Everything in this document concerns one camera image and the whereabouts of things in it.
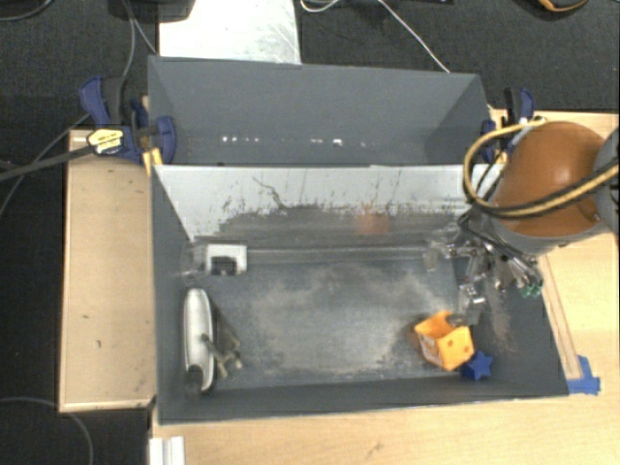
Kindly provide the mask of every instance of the small metal object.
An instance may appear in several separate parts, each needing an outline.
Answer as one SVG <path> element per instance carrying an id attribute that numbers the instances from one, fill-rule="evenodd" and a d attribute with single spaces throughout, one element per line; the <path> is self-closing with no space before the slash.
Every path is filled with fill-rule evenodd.
<path id="1" fill-rule="evenodd" d="M 242 244 L 206 245 L 204 264 L 212 275 L 238 275 L 247 271 L 247 247 Z"/>
<path id="2" fill-rule="evenodd" d="M 215 381 L 214 354 L 202 342 L 204 336 L 213 339 L 213 315 L 206 292 L 189 290 L 183 305 L 185 355 L 185 390 L 190 396 L 207 392 Z"/>

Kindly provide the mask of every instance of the gray back panel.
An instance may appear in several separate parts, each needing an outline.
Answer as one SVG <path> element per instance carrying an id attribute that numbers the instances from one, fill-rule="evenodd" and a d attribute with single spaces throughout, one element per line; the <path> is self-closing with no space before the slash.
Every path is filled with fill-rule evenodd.
<path id="1" fill-rule="evenodd" d="M 458 164 L 488 110 L 469 74 L 149 57 L 176 164 Z"/>

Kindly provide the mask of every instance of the blue toy piece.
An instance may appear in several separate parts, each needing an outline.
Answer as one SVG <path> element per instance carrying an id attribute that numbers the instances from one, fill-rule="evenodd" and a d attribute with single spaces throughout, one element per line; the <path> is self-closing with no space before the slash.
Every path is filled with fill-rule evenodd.
<path id="1" fill-rule="evenodd" d="M 491 377 L 491 363 L 493 363 L 493 356 L 476 350 L 474 356 L 463 363 L 459 370 L 464 378 L 479 381 L 482 377 Z"/>
<path id="2" fill-rule="evenodd" d="M 581 366 L 581 379 L 567 380 L 566 383 L 569 386 L 569 393 L 576 394 L 592 394 L 597 396 L 601 390 L 601 378 L 594 377 L 592 370 L 590 370 L 590 362 L 585 356 L 577 355 L 579 365 Z"/>

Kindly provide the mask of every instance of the blue tape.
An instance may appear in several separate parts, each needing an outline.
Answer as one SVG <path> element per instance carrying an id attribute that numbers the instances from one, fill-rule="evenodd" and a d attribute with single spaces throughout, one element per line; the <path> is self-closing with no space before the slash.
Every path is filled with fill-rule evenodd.
<path id="1" fill-rule="evenodd" d="M 601 378 L 594 377 L 590 369 L 590 362 L 585 356 L 577 355 L 581 367 L 581 379 L 568 379 L 566 381 L 570 394 L 592 394 L 597 396 L 601 391 Z"/>

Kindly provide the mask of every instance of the yellow cable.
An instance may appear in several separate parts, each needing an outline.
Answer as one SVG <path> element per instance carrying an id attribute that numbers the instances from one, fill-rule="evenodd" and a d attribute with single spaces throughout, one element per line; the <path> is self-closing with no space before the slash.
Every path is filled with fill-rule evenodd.
<path id="1" fill-rule="evenodd" d="M 567 193 L 566 195 L 556 197 L 550 201 L 546 201 L 544 203 L 539 203 L 537 205 L 532 205 L 528 208 L 521 208 L 518 210 L 502 210 L 501 207 L 492 205 L 477 195 L 476 190 L 474 189 L 474 185 L 472 183 L 472 179 L 470 176 L 471 166 L 474 155 L 478 152 L 478 150 L 485 143 L 490 140 L 495 140 L 497 138 L 501 138 L 506 134 L 514 133 L 515 131 L 520 131 L 526 127 L 538 127 L 544 124 L 545 121 L 533 121 L 526 125 L 514 125 L 509 126 L 507 128 L 498 129 L 495 131 L 491 131 L 484 136 L 478 138 L 474 144 L 470 147 L 470 149 L 465 154 L 465 159 L 463 160 L 463 187 L 465 189 L 465 193 L 469 197 L 469 199 L 475 202 L 478 206 L 492 209 L 494 213 L 501 214 L 498 217 L 528 217 L 531 215 L 536 215 L 540 212 L 544 212 L 546 210 L 553 209 L 556 206 L 562 205 L 563 203 L 569 202 L 570 200 L 576 199 L 589 191 L 597 188 L 601 184 L 604 184 L 613 176 L 618 173 L 618 165 L 607 169 L 605 172 L 599 174 L 597 177 L 588 181 L 587 183 L 581 184 L 580 186 L 574 188 L 572 191 Z"/>

